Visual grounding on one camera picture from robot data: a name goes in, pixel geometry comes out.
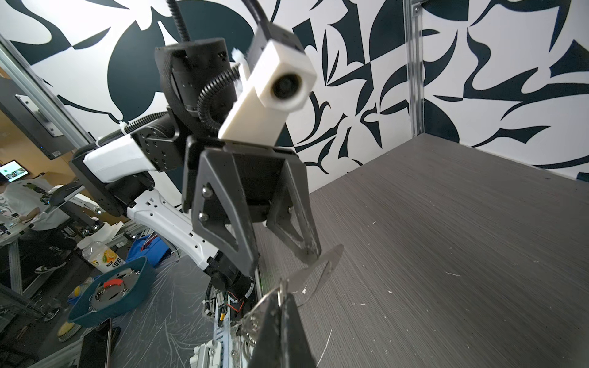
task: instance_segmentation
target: table leg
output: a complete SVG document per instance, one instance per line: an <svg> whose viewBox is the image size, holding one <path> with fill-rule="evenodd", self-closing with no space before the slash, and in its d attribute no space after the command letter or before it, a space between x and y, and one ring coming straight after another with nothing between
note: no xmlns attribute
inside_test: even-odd
<svg viewBox="0 0 589 368"><path fill-rule="evenodd" d="M18 251L18 240L8 246L8 262L10 264L10 286L22 295L21 253Z"/></svg>

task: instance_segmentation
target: sneaker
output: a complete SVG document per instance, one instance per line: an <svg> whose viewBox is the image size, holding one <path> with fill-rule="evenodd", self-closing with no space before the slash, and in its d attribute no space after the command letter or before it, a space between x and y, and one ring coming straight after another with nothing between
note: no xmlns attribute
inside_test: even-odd
<svg viewBox="0 0 589 368"><path fill-rule="evenodd" d="M52 271L58 270L59 268L61 268L63 266L65 266L65 262L63 262L59 266L55 266L55 267L51 267L51 268L47 268L47 266L41 266L41 267L37 267L37 269L35 269L35 273L41 274L41 273L52 272Z"/></svg>

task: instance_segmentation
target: person's arm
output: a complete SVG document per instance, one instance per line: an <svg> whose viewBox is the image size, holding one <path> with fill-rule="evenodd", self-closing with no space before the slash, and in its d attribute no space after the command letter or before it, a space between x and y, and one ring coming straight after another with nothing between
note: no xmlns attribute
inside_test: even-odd
<svg viewBox="0 0 589 368"><path fill-rule="evenodd" d="M19 216L18 219L23 223L23 222L28 221L28 220L32 219L33 217L37 216L39 213L41 213L41 209L39 209L39 207L37 207L34 210L32 210L31 212L29 212L28 215Z"/></svg>

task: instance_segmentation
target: black and white patterned wall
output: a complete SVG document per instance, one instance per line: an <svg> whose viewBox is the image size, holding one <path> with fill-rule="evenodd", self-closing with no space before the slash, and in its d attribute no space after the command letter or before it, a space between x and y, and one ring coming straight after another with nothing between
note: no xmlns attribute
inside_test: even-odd
<svg viewBox="0 0 589 368"><path fill-rule="evenodd" d="M317 70L279 139L307 164L311 190L411 138L401 0L260 3ZM241 0L180 8L193 39L247 51L255 23ZM179 39L165 0L0 0L0 34L95 138L165 109L153 53Z"/></svg>
<svg viewBox="0 0 589 368"><path fill-rule="evenodd" d="M589 181L589 1L424 8L425 130Z"/></svg>

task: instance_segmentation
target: smartphone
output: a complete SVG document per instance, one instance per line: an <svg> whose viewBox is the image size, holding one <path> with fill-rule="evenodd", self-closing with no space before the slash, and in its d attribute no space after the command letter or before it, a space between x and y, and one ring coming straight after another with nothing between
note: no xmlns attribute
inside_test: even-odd
<svg viewBox="0 0 589 368"><path fill-rule="evenodd" d="M109 318L84 336L78 368L110 368L112 320Z"/></svg>

